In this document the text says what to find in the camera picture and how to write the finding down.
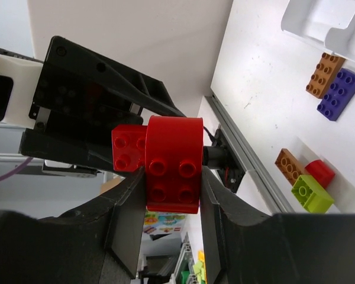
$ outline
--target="metal rail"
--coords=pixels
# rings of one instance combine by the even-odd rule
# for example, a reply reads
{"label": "metal rail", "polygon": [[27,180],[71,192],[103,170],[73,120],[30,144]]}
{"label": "metal rail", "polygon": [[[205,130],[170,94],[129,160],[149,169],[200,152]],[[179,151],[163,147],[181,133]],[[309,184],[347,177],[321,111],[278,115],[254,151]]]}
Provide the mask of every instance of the metal rail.
{"label": "metal rail", "polygon": [[222,103],[213,94],[206,98],[214,114],[217,116],[222,132],[234,150],[243,169],[251,174],[268,208],[273,212],[294,212],[283,193],[272,179],[252,147],[242,135],[233,119],[229,116]]}

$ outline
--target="brown duplo brick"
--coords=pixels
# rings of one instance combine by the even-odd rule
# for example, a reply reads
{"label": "brown duplo brick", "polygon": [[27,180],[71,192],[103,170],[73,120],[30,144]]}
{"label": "brown duplo brick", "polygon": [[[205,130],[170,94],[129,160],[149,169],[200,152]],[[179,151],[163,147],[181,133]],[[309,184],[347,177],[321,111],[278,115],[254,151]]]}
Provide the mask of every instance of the brown duplo brick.
{"label": "brown duplo brick", "polygon": [[306,91],[316,98],[322,99],[344,61],[345,59],[342,57],[323,53],[309,84],[306,86]]}
{"label": "brown duplo brick", "polygon": [[279,168],[288,182],[293,186],[300,175],[308,175],[305,167],[290,153],[282,149],[276,159],[275,165]]}

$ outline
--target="black cable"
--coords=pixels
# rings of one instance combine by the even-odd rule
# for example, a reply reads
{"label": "black cable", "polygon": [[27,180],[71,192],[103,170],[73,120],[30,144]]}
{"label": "black cable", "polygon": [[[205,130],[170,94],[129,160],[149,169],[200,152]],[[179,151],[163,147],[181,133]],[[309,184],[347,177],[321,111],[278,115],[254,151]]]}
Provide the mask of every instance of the black cable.
{"label": "black cable", "polygon": [[212,143],[215,143],[215,142],[216,142],[216,139],[214,138],[213,134],[211,134],[211,133],[209,132],[209,130],[208,130],[205,126],[204,126],[204,130],[205,130],[205,132],[208,134],[209,139],[211,140],[211,142],[212,142]]}

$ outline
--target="screw hole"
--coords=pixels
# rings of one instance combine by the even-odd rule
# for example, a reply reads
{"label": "screw hole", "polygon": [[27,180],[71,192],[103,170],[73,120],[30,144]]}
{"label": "screw hole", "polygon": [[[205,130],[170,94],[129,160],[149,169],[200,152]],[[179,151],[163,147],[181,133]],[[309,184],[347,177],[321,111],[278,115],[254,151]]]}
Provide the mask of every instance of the screw hole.
{"label": "screw hole", "polygon": [[65,56],[67,54],[67,50],[63,46],[58,46],[56,51],[58,56]]}
{"label": "screw hole", "polygon": [[39,129],[44,129],[45,128],[45,123],[37,122],[37,124],[35,126],[37,126],[37,128],[39,128]]}

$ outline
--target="small red duplo brick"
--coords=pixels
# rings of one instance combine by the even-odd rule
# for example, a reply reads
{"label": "small red duplo brick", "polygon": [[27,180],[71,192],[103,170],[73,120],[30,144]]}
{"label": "small red duplo brick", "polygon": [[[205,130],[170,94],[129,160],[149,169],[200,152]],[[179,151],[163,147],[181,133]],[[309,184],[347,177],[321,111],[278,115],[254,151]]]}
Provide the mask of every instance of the small red duplo brick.
{"label": "small red duplo brick", "polygon": [[327,188],[335,176],[335,173],[321,160],[309,163],[305,169],[324,189]]}
{"label": "small red duplo brick", "polygon": [[202,118],[151,117],[146,135],[147,209],[198,212]]}
{"label": "small red duplo brick", "polygon": [[112,130],[113,167],[133,172],[144,165],[147,126],[119,125]]}

